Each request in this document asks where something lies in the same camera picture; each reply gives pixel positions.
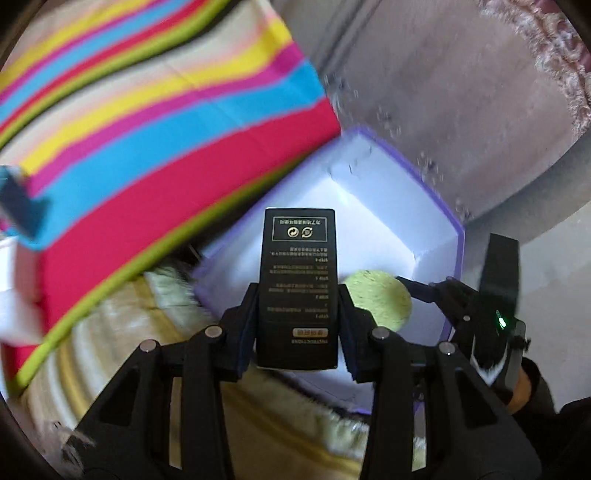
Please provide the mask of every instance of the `dark blue object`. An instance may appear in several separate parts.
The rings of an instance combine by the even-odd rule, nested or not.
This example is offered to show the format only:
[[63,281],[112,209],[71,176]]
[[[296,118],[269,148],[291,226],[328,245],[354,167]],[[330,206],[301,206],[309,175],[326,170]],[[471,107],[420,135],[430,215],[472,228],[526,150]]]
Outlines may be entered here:
[[0,167],[0,214],[23,235],[32,238],[35,232],[33,201],[10,170]]

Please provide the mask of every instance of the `silver rivet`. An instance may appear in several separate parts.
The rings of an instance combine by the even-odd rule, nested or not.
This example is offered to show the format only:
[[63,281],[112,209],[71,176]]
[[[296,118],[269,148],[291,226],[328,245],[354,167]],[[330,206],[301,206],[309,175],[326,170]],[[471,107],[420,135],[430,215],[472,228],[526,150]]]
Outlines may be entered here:
[[456,346],[450,342],[441,342],[439,344],[439,351],[443,353],[443,355],[451,355],[456,353]]
[[157,345],[158,345],[158,342],[156,342],[156,340],[148,338],[147,340],[144,340],[142,343],[139,344],[139,349],[142,350],[143,352],[148,353],[148,352],[151,352],[152,350],[154,350]]
[[386,327],[376,327],[371,331],[371,335],[378,340],[385,340],[390,336],[390,330]]
[[217,338],[223,333],[222,327],[219,325],[210,325],[205,329],[205,336],[209,338]]

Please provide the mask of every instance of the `black box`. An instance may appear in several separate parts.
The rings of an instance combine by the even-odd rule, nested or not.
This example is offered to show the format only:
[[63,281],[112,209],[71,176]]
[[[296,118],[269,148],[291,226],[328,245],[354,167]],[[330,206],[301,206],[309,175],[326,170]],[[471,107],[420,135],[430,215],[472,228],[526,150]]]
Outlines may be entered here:
[[265,211],[256,357],[259,367],[336,368],[335,211]]

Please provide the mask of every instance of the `black sleeve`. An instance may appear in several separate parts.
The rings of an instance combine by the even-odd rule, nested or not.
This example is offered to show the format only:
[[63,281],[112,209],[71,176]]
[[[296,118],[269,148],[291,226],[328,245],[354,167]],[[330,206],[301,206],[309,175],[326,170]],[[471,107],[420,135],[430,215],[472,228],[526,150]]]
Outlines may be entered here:
[[591,463],[591,398],[572,402],[556,413],[550,389],[536,364],[524,358],[522,367],[530,378],[532,395],[514,419],[538,453],[544,469],[560,471],[556,476],[559,478],[566,473],[565,469],[578,471]]

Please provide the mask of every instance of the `yellow-green ball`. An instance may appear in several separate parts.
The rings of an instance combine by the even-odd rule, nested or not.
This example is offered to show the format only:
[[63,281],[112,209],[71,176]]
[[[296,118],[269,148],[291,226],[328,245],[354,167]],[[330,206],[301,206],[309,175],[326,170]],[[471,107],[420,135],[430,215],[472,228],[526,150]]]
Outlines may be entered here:
[[380,270],[359,270],[345,280],[353,304],[369,310],[375,323],[396,332],[408,321],[413,301],[406,287]]

